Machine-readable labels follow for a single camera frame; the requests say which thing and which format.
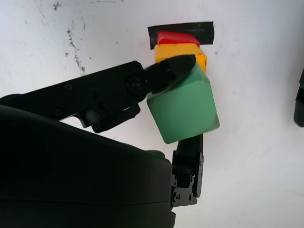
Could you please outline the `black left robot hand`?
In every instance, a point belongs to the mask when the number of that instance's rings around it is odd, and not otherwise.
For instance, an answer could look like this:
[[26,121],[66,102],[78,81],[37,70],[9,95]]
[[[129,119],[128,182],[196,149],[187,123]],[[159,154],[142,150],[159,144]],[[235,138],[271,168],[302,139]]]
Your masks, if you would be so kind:
[[304,127],[304,70],[302,71],[299,84],[295,99],[294,122],[299,127]]

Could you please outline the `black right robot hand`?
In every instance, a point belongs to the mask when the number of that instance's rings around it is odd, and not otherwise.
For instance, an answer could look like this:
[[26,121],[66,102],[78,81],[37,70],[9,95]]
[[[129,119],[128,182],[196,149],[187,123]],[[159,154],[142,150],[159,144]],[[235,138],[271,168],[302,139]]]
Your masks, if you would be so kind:
[[134,118],[150,92],[190,75],[194,55],[129,62],[0,100],[3,228],[172,228],[201,194],[203,136],[169,161],[100,136]]

